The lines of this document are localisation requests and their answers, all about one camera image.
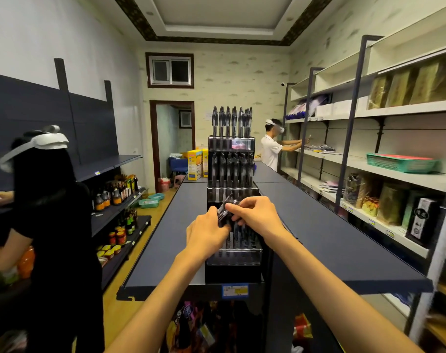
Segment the person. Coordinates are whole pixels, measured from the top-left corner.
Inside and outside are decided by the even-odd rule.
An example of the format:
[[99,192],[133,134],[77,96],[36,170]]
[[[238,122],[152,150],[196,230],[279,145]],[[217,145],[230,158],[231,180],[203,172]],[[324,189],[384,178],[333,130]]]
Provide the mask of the person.
[[0,167],[14,173],[8,239],[0,271],[14,267],[32,244],[27,352],[103,352],[102,268],[92,243],[91,201],[76,182],[67,138],[54,126],[16,138]]
[[279,152],[292,152],[302,147],[302,140],[283,140],[275,141],[274,138],[283,134],[285,129],[282,123],[277,119],[267,119],[265,121],[265,136],[261,139],[262,143],[262,162],[277,171],[279,163]]
[[[280,256],[346,352],[422,352],[288,232],[267,197],[248,197],[238,206],[227,203],[226,209],[234,214],[232,220],[248,224]],[[185,288],[229,232],[229,225],[218,227],[215,207],[199,215],[187,228],[185,249],[106,353],[157,352]]]

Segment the price tag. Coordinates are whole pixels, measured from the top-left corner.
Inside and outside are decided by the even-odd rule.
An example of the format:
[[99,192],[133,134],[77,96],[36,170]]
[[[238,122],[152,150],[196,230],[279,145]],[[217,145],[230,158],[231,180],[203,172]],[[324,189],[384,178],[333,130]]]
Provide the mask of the price tag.
[[249,297],[249,284],[222,285],[222,298]]

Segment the black hair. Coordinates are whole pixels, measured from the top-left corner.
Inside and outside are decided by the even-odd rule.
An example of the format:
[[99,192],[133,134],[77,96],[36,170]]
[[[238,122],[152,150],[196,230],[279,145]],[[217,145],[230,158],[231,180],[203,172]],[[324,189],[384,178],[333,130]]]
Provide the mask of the black hair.
[[[272,121],[274,124],[276,124],[276,125],[282,126],[282,122],[281,122],[280,120],[278,120],[278,119],[271,119],[271,121]],[[273,126],[272,124],[266,124],[266,125],[265,125],[265,130],[266,130],[266,131],[270,131],[270,130],[272,130],[273,127],[274,127],[274,126]]]
[[[11,149],[30,142],[45,131],[28,131],[12,142]],[[44,197],[67,190],[76,182],[70,155],[66,149],[31,148],[13,158],[14,206],[23,206]]]

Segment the yellow container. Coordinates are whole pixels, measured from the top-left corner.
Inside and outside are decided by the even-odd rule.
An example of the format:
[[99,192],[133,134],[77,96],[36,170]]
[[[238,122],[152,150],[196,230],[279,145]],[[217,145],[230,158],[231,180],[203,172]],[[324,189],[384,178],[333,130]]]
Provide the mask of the yellow container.
[[208,149],[202,149],[203,153],[203,177],[208,177]]
[[187,178],[196,181],[203,175],[203,152],[202,150],[192,150],[187,152]]

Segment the patterned wallpaper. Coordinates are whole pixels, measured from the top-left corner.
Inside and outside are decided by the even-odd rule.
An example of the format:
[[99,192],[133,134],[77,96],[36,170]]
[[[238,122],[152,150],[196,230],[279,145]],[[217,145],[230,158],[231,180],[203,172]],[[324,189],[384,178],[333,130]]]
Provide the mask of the patterned wallpaper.
[[290,81],[357,52],[364,34],[387,36],[444,6],[446,0],[346,0],[291,54]]
[[[261,152],[266,118],[282,118],[285,88],[288,81],[288,54],[242,51],[153,48],[137,52],[143,89],[142,120],[144,127],[145,166],[147,179],[153,178],[149,100],[184,100],[195,102],[195,144],[207,146],[212,133],[206,114],[213,106],[253,107],[252,136],[256,138],[256,154]],[[195,89],[148,88],[146,83],[146,52],[194,53]],[[153,181],[148,181],[152,188]]]

